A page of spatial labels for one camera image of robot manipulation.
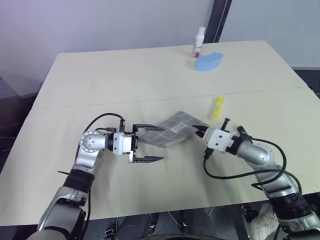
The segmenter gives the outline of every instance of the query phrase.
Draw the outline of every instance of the gray patterned cloth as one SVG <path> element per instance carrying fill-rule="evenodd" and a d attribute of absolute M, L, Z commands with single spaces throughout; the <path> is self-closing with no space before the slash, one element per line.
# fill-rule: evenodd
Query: gray patterned cloth
<path fill-rule="evenodd" d="M 164 129 L 164 131 L 147 131 L 145 135 L 139 137 L 139 142 L 154 145 L 162 149 L 169 148 L 195 133 L 197 129 L 192 125 L 208 127 L 206 123 L 199 119 L 183 111 L 179 111 L 158 126 Z"/>

